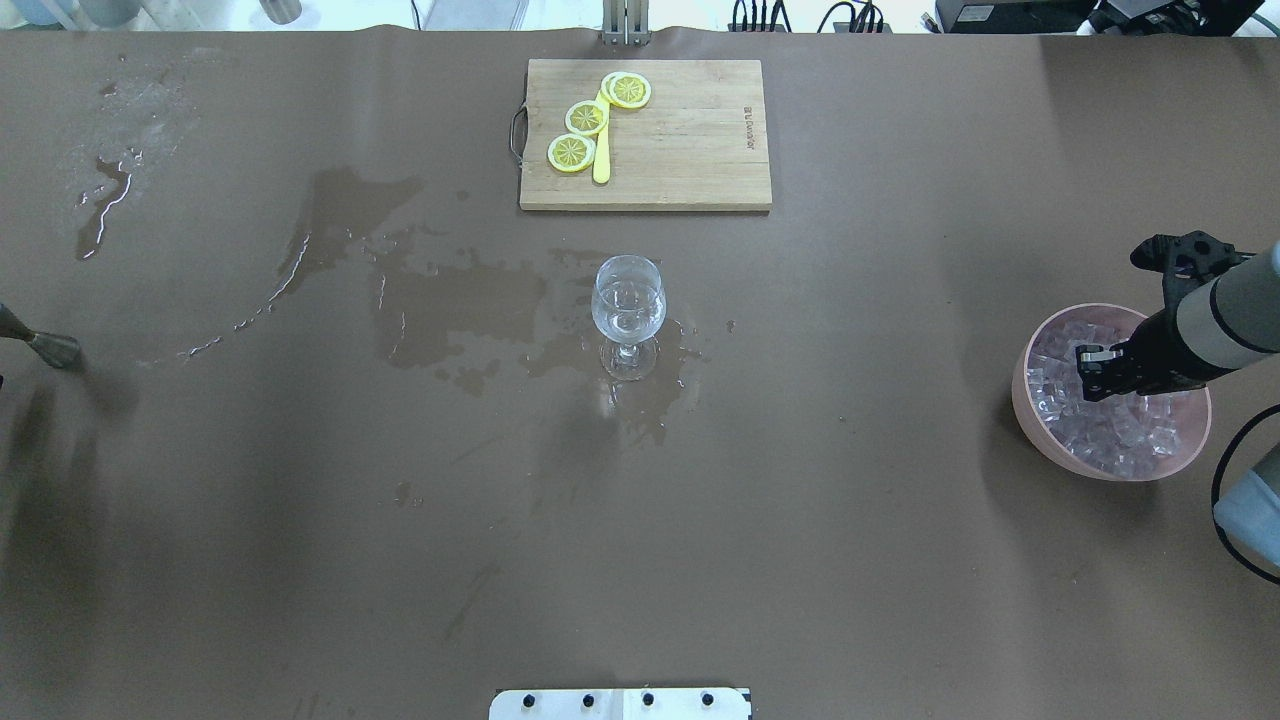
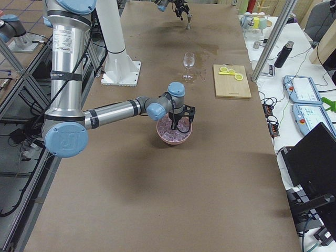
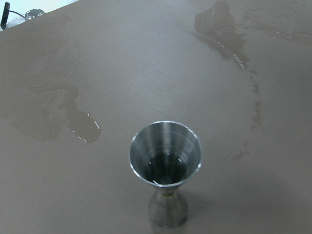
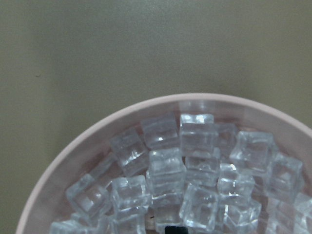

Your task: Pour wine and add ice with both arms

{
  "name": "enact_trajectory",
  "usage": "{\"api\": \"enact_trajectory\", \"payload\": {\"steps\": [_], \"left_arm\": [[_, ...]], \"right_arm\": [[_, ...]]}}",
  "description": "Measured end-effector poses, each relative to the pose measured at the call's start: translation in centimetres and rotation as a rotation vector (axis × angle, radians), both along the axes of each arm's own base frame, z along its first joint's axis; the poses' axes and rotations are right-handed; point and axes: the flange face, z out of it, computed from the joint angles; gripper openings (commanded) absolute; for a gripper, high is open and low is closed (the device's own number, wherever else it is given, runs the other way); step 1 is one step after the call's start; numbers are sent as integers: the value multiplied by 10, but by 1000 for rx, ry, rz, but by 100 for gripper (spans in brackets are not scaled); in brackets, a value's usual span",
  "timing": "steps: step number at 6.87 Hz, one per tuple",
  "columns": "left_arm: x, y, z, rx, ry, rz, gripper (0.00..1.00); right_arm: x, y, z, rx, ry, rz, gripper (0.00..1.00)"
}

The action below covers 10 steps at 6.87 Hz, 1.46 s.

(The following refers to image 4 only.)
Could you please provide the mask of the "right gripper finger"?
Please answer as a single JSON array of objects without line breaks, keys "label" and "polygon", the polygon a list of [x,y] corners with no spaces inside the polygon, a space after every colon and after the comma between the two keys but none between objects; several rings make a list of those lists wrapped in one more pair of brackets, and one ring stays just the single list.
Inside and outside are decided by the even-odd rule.
[{"label": "right gripper finger", "polygon": [[182,226],[167,226],[165,234],[188,234],[188,229]]}]

